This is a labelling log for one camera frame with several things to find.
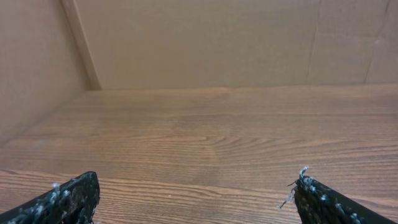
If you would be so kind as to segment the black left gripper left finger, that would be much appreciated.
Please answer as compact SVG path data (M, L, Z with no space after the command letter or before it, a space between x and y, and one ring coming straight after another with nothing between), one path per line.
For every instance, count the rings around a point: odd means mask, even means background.
M100 202L96 172L88 171L1 214L3 224L90 224Z

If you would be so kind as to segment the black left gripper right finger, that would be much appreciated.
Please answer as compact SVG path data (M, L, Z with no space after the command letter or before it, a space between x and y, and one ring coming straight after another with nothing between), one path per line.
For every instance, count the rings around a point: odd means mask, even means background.
M289 196L278 206L293 201L302 224L397 224L305 175L307 170L305 166L289 184Z

